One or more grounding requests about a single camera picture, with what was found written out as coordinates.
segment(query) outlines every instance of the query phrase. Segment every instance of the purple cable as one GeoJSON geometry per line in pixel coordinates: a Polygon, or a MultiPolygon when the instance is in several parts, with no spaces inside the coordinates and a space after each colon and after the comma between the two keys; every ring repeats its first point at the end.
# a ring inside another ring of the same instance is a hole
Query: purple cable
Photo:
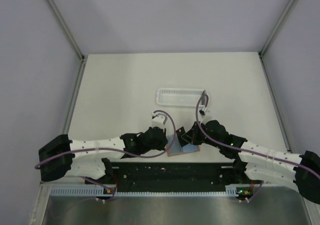
{"type": "MultiPolygon", "coordinates": [[[[123,154],[127,154],[127,155],[130,155],[132,157],[136,157],[136,158],[142,158],[142,159],[153,159],[153,158],[156,158],[156,157],[159,157],[163,154],[165,154],[170,148],[171,146],[174,144],[175,140],[176,140],[176,125],[175,125],[175,122],[173,120],[173,118],[169,115],[169,113],[167,113],[166,111],[163,111],[163,110],[156,110],[154,111],[154,113],[162,113],[162,114],[165,114],[167,115],[167,117],[171,120],[171,123],[172,123],[172,126],[173,126],[173,139],[170,143],[170,145],[162,152],[160,152],[159,154],[156,154],[156,155],[152,155],[152,156],[141,156],[141,155],[137,155],[137,154],[134,154],[134,153],[131,153],[131,152],[128,152],[128,151],[123,151],[123,150],[120,150],[120,149],[116,149],[116,148],[109,148],[109,147],[101,147],[99,148],[99,150],[104,150],[104,151],[113,151],[113,152],[119,152],[119,153],[123,153],[123,154]]],[[[54,159],[57,159],[57,158],[60,158],[64,155],[67,155],[67,154],[75,154],[75,153],[81,153],[81,152],[91,152],[91,151],[95,151],[96,149],[95,148],[84,148],[84,149],[76,149],[76,150],[72,150],[72,151],[65,151],[65,152],[62,152],[62,153],[59,153],[57,155],[54,155],[54,156],[51,156],[41,162],[39,162],[37,165],[34,166],[35,169],[40,169],[40,167],[54,159]]]]}
{"type": "MultiPolygon", "coordinates": [[[[80,178],[86,180],[87,182],[89,182],[89,183],[91,183],[91,184],[94,184],[94,185],[103,187],[104,189],[111,191],[111,192],[112,192],[112,196],[111,196],[111,197],[106,197],[106,198],[109,198],[109,199],[107,200],[108,202],[109,202],[110,200],[114,199],[115,194],[116,194],[116,188],[114,188],[114,189],[109,188],[109,187],[107,187],[106,185],[103,185],[103,184],[100,184],[100,183],[98,183],[98,182],[95,182],[95,181],[93,181],[93,180],[91,180],[91,179],[89,179],[89,178],[86,178],[86,177],[84,177],[84,176],[81,176],[80,178]]],[[[71,205],[70,207],[68,207],[65,211],[63,211],[63,212],[62,212],[61,214],[59,214],[59,215],[55,215],[52,206],[50,206],[50,215],[51,215],[51,217],[54,218],[54,219],[59,219],[59,218],[61,218],[66,212],[70,211],[71,209],[73,209],[74,207],[78,206],[79,204],[81,204],[81,203],[83,203],[83,202],[86,202],[86,201],[89,201],[89,200],[93,200],[93,199],[95,200],[96,197],[87,197],[87,198],[84,198],[84,199],[76,202],[75,204],[71,205]]]]}
{"type": "Polygon", "coordinates": [[[231,145],[228,145],[228,144],[224,144],[220,141],[217,141],[215,139],[213,139],[212,137],[210,137],[205,131],[204,129],[201,127],[201,124],[200,124],[200,121],[199,121],[199,115],[198,115],[198,110],[199,110],[199,105],[200,105],[200,102],[202,100],[203,97],[206,97],[206,104],[208,104],[209,102],[209,96],[207,94],[203,94],[199,101],[197,102],[196,104],[196,110],[195,110],[195,120],[196,120],[196,123],[198,124],[198,127],[200,129],[200,131],[205,135],[205,137],[207,139],[209,139],[210,141],[216,143],[216,144],[219,144],[223,147],[226,147],[226,148],[229,148],[229,149],[233,149],[233,150],[237,150],[237,151],[241,151],[241,152],[247,152],[247,153],[250,153],[250,154],[255,154],[255,155],[258,155],[258,156],[261,156],[261,157],[264,157],[264,158],[268,158],[268,159],[272,159],[272,160],[275,160],[275,161],[278,161],[278,162],[281,162],[281,163],[286,163],[286,164],[290,164],[290,165],[293,165],[293,166],[296,166],[296,167],[299,167],[299,168],[302,168],[310,173],[312,173],[313,175],[315,175],[315,177],[317,179],[320,180],[320,175],[318,173],[316,173],[315,171],[313,171],[312,169],[310,169],[309,167],[307,166],[304,166],[304,165],[301,165],[299,163],[296,163],[296,162],[293,162],[293,161],[288,161],[288,160],[284,160],[284,159],[281,159],[281,158],[277,158],[277,157],[273,157],[273,156],[267,156],[263,153],[260,153],[260,152],[256,152],[256,151],[252,151],[252,150],[248,150],[248,149],[243,149],[243,148],[239,148],[239,147],[234,147],[234,146],[231,146],[231,145]]]}
{"type": "Polygon", "coordinates": [[[261,190],[263,184],[264,184],[264,182],[262,181],[262,182],[260,183],[259,187],[257,188],[257,190],[255,191],[255,193],[252,195],[252,197],[248,198],[248,202],[251,202],[252,199],[254,199],[254,198],[257,196],[257,194],[258,194],[259,191],[261,190]]]}

